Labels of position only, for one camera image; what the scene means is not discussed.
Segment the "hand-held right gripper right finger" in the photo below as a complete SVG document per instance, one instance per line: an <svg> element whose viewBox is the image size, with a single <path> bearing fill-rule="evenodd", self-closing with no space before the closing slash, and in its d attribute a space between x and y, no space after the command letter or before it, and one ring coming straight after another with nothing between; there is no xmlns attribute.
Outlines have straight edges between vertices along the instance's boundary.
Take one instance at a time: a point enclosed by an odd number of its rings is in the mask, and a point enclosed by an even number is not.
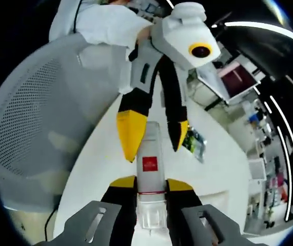
<svg viewBox="0 0 293 246"><path fill-rule="evenodd" d="M167 179L167 225L173 245L252 245L239 225L210 204L203 205L189 184Z"/></svg>

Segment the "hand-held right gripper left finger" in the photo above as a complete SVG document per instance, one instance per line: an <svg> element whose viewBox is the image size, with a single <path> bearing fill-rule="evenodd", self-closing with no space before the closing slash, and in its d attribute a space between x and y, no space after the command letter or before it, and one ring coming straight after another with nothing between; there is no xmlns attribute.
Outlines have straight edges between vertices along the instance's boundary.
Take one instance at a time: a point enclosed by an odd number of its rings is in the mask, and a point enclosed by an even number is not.
<svg viewBox="0 0 293 246"><path fill-rule="evenodd" d="M136 225L136 176L113 181L101 201L91 201L51 241L37 245L131 245Z"/></svg>

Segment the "person's left hand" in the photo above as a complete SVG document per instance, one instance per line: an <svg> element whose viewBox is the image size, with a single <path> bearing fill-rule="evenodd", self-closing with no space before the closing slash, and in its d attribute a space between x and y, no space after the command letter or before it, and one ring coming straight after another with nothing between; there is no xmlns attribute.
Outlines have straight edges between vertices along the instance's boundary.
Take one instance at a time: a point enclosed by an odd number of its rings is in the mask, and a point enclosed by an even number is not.
<svg viewBox="0 0 293 246"><path fill-rule="evenodd" d="M150 39L151 37L151 26L147 26L145 28L143 28L142 30L139 31L139 33L137 34L136 37L136 42L135 42L135 48L138 47L139 43L142 42L145 39Z"/></svg>

